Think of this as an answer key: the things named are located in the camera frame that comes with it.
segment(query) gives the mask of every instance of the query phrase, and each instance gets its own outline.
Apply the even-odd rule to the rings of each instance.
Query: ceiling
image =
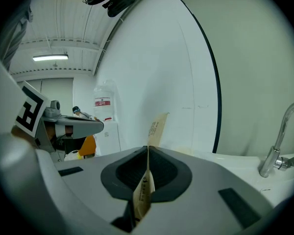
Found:
[[[95,69],[99,45],[112,18],[100,4],[89,6],[82,0],[32,0],[34,20],[12,59],[10,73],[37,71],[85,71]],[[68,54],[68,60],[34,62],[33,56]]]

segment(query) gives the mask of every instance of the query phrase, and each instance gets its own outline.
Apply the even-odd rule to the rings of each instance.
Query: brown paper packet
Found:
[[[133,204],[136,224],[145,216],[150,208],[150,196],[155,191],[152,173],[149,169],[149,146],[159,146],[168,113],[160,114],[153,121],[148,134],[147,167],[140,183],[133,193]]]

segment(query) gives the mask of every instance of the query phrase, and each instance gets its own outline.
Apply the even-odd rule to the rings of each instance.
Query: fluorescent light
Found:
[[[45,61],[45,60],[68,60],[68,55],[44,55],[33,57],[34,61]]]

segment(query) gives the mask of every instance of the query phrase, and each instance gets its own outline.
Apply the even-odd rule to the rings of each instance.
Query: orange chair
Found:
[[[91,154],[95,154],[96,152],[96,142],[93,136],[86,137],[82,147],[80,150],[78,150],[79,155],[87,156]]]

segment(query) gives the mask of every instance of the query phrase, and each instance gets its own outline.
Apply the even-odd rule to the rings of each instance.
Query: faucet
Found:
[[[279,170],[286,170],[287,168],[294,167],[294,157],[291,159],[287,159],[279,156],[280,146],[284,138],[286,126],[292,113],[294,113],[294,103],[291,104],[286,110],[282,119],[279,135],[275,142],[275,145],[271,147],[265,162],[259,170],[259,174],[264,178],[267,178],[269,176],[273,168],[278,168]]]

